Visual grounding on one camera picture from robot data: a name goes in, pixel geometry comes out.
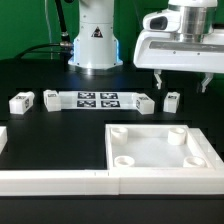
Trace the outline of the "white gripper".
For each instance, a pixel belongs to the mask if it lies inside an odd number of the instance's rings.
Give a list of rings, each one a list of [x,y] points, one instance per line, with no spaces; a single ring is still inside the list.
[[[216,6],[169,6],[146,15],[133,63],[154,70],[159,90],[162,70],[204,72],[204,93],[213,73],[224,73],[224,29],[213,27],[215,13]]]

